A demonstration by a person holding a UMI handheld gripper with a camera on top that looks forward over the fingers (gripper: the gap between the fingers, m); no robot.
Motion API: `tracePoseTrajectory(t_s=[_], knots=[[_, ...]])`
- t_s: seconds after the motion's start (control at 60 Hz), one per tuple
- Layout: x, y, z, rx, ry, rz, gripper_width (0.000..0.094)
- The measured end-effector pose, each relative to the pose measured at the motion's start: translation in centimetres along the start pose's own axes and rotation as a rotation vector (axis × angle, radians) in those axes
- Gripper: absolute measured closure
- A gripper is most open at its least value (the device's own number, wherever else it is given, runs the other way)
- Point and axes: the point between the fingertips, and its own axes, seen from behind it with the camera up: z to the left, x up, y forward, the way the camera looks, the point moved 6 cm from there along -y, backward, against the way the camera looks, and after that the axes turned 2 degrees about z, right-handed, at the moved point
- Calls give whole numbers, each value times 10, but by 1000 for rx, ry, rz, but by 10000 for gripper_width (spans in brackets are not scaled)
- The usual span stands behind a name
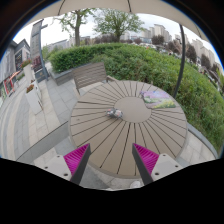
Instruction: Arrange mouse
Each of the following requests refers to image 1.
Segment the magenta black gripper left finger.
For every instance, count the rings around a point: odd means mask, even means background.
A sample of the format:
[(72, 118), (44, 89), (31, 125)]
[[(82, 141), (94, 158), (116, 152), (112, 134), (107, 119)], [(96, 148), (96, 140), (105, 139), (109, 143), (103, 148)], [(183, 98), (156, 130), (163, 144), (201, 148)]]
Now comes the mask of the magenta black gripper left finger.
[(90, 154), (90, 144), (85, 144), (64, 156), (72, 175), (70, 179), (72, 183), (80, 184)]

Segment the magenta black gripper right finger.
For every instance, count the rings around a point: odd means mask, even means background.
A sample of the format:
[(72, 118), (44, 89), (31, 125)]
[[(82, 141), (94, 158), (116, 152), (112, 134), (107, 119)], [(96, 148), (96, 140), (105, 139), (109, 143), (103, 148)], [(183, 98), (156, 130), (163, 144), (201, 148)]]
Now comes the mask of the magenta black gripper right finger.
[(151, 174), (159, 155), (136, 143), (132, 144), (132, 154), (143, 183), (145, 185), (152, 183), (153, 179)]

